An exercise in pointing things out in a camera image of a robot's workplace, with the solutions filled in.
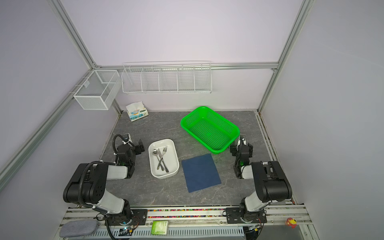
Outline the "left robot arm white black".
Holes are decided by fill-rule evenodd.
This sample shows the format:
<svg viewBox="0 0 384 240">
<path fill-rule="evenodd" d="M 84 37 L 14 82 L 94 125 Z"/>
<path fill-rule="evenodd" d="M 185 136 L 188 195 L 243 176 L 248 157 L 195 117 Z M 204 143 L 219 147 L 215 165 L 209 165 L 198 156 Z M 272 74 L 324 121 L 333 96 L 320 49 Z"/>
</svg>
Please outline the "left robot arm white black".
<svg viewBox="0 0 384 240">
<path fill-rule="evenodd" d="M 147 212 L 132 210 L 129 201 L 108 192 L 106 184 L 108 180 L 130 179 L 135 171 L 136 156 L 145 148 L 141 140 L 134 145 L 122 135 L 116 137 L 123 143 L 117 147 L 113 140 L 115 161 L 80 164 L 63 192 L 63 199 L 66 203 L 93 209 L 104 217 L 108 226 L 136 228 L 145 224 Z"/>
</svg>

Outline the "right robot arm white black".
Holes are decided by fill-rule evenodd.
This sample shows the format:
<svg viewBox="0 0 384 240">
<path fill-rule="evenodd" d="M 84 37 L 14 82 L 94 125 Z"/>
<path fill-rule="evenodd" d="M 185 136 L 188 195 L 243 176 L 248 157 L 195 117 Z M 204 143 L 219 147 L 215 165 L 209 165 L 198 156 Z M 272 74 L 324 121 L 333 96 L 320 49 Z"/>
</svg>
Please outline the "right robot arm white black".
<svg viewBox="0 0 384 240">
<path fill-rule="evenodd" d="M 263 224 L 267 222 L 265 208 L 277 202 L 290 200 L 292 187 L 277 161 L 250 162 L 253 146 L 231 145 L 230 153 L 236 157 L 235 175 L 238 179 L 253 180 L 254 192 L 242 199 L 238 207 L 226 208 L 229 224 Z"/>
</svg>

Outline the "silver knife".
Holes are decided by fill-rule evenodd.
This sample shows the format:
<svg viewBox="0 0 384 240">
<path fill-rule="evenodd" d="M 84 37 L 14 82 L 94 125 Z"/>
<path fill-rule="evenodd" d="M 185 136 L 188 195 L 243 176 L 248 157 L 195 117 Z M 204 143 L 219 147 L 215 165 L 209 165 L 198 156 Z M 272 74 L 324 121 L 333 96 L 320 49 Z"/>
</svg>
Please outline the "silver knife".
<svg viewBox="0 0 384 240">
<path fill-rule="evenodd" d="M 164 154 L 167 152 L 167 149 L 168 149 L 168 147 L 165 146 L 165 147 L 163 148 L 162 151 L 158 150 L 158 154 L 159 154 L 159 157 L 160 157 L 160 159 L 161 159 L 162 166 L 164 167 L 164 171 L 165 171 L 166 173 L 169 172 L 169 169 L 168 169 L 168 167 L 166 166 L 165 161 L 164 161 Z"/>
</svg>

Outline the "white rectangular dish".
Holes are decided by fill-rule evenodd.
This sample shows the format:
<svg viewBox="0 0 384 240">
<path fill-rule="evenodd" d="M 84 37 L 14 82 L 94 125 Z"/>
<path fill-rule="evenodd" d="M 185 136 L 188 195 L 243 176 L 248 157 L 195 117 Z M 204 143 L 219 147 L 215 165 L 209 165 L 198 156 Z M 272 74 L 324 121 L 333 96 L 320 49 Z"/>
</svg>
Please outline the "white rectangular dish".
<svg viewBox="0 0 384 240">
<path fill-rule="evenodd" d="M 165 171 L 162 171 L 161 169 L 157 170 L 158 160 L 152 153 L 153 149 L 162 150 L 163 147 L 165 146 L 168 147 L 167 152 L 164 154 L 164 161 L 166 166 L 169 169 L 168 173 L 166 173 Z M 162 180 L 162 179 L 173 177 L 178 173 L 180 168 L 180 163 L 179 163 L 175 144 L 171 139 L 164 139 L 164 140 L 153 142 L 152 144 L 150 144 L 148 148 L 148 152 L 149 152 L 149 159 L 150 159 L 150 169 L 153 177 L 159 180 Z"/>
</svg>

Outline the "silver fork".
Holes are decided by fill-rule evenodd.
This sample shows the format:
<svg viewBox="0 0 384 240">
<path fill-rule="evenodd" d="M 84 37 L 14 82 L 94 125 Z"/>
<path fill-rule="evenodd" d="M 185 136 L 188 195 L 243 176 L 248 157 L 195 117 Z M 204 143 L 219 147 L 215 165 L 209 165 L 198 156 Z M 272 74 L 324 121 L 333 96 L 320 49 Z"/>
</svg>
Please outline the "silver fork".
<svg viewBox="0 0 384 240">
<path fill-rule="evenodd" d="M 168 171 L 168 168 L 167 168 L 167 166 L 166 166 L 166 164 L 164 162 L 164 154 L 167 152 L 167 149 L 168 149 L 167 146 L 163 147 L 162 150 L 157 149 L 157 153 L 158 153 L 158 155 L 160 157 L 159 164 L 158 164 L 158 169 L 161 168 L 163 171 L 166 171 L 166 172 Z"/>
</svg>

